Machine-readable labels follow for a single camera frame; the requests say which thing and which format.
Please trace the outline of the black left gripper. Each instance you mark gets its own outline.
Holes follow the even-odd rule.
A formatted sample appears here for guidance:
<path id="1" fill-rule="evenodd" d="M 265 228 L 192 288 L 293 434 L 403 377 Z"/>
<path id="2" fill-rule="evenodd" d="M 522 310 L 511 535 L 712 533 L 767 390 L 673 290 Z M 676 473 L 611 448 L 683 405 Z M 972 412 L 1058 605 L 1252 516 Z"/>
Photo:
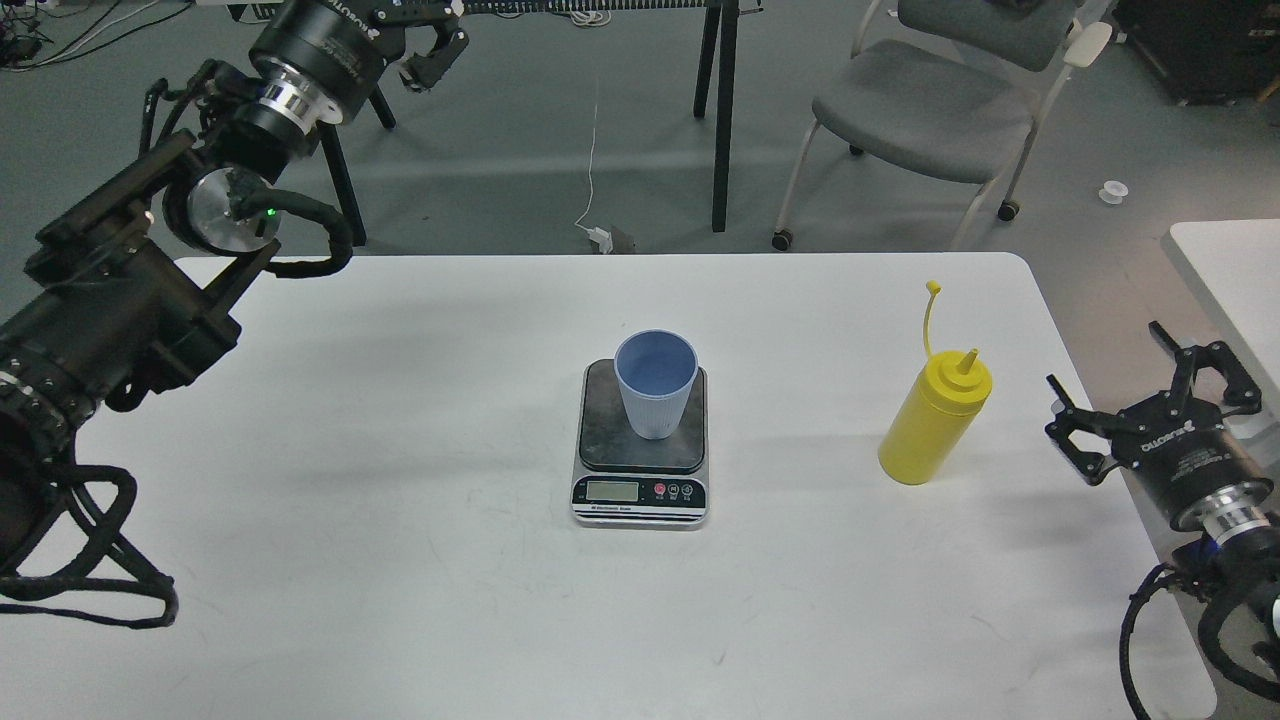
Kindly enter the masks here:
<path id="1" fill-rule="evenodd" d="M 371 1 L 284 1 L 251 46 L 250 61 L 264 77 L 300 77 L 323 97 L 319 120 L 340 126 L 358 115 L 393 61 L 389 28 L 435 31 L 428 53 L 399 60 L 402 85 L 422 94 L 468 46 L 460 24 L 465 10 L 465 1 L 390 1 L 376 10 Z"/>

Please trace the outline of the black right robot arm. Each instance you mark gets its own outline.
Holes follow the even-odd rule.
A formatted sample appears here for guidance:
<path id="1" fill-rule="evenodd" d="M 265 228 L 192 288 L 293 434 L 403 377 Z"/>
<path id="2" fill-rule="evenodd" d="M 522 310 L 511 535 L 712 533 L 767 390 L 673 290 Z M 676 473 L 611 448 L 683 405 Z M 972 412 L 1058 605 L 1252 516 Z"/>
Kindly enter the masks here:
<path id="1" fill-rule="evenodd" d="M 1053 420 L 1044 428 L 1088 486 L 1132 471 L 1171 530 L 1192 534 L 1132 593 L 1117 642 L 1123 692 L 1133 715 L 1148 717 L 1132 673 L 1132 637 L 1140 610 L 1160 591 L 1203 605 L 1196 637 L 1210 666 L 1267 701 L 1277 688 L 1277 514 L 1265 510 L 1275 483 L 1228 425 L 1262 409 L 1262 393 L 1229 345 L 1180 345 L 1157 322 L 1149 333 L 1167 350 L 1172 378 L 1116 413 L 1076 406 L 1059 379 Z"/>

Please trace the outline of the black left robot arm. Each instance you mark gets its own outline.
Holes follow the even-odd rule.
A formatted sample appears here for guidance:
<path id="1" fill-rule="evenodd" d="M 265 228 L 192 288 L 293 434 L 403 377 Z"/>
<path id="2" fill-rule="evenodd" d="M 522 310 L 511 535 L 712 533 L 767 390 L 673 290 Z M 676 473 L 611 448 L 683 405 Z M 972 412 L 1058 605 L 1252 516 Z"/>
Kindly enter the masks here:
<path id="1" fill-rule="evenodd" d="M 287 1 L 250 51 L 252 74 L 207 60 L 155 83 L 140 154 L 38 232 L 41 295 L 3 324 L 3 611 L 46 614 L 70 592 L 159 600 L 129 629 L 170 626 L 178 597 L 124 536 L 122 468 L 81 465 L 101 407 L 137 409 L 236 347 L 230 310 L 264 273 L 334 275 L 362 227 L 337 128 L 379 82 L 431 88 L 466 49 L 462 1 Z"/>

